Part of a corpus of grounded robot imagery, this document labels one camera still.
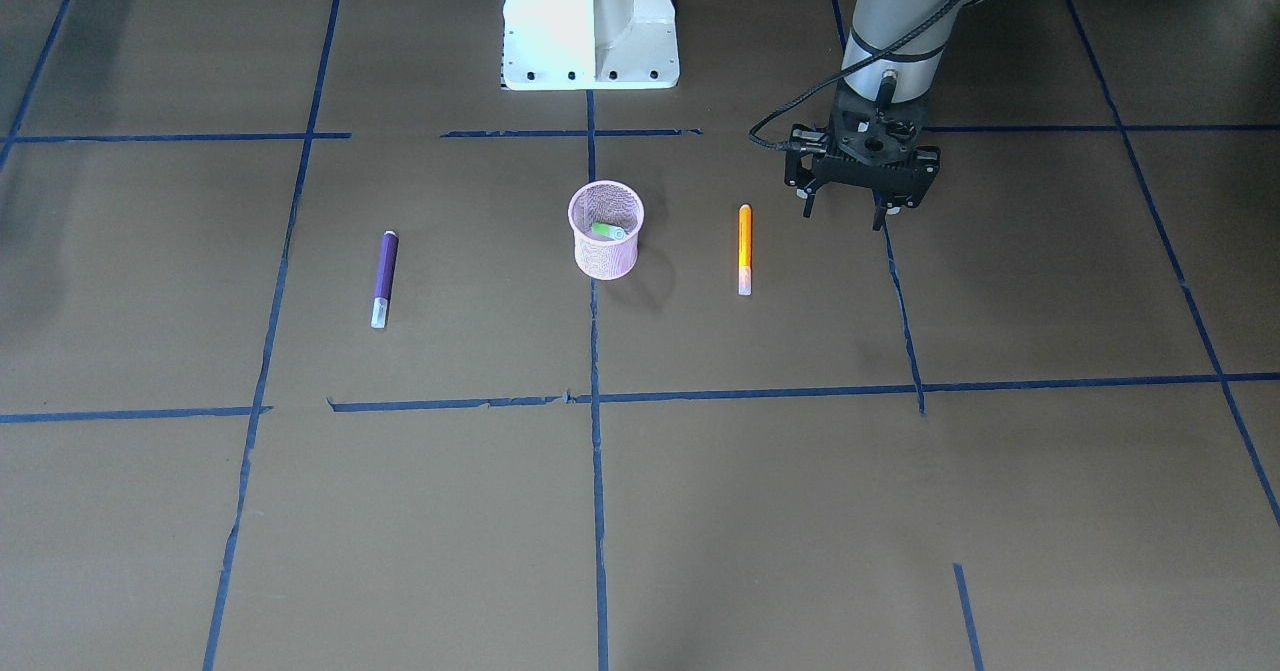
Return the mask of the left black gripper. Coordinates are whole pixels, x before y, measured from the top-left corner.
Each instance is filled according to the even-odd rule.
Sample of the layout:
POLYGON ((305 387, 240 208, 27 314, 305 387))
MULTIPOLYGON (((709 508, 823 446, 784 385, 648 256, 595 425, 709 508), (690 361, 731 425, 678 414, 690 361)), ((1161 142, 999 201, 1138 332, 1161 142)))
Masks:
POLYGON ((803 216, 810 219, 817 191, 838 183, 873 191, 878 205, 872 230, 884 228, 890 209, 914 209, 941 173, 941 150, 920 143, 929 115, 929 96, 878 105, 840 86, 823 132, 823 150, 812 160, 812 179, 803 190, 803 216))

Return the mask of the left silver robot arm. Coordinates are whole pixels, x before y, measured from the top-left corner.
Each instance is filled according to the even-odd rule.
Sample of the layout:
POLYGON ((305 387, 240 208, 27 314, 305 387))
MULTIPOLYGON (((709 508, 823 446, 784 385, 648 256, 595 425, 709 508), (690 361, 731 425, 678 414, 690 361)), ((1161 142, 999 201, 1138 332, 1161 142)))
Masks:
POLYGON ((788 133, 783 178, 808 209, 824 184, 872 193, 872 228, 915 209, 940 174, 922 143, 929 93, 959 12, 986 0, 856 0, 824 127, 788 133))

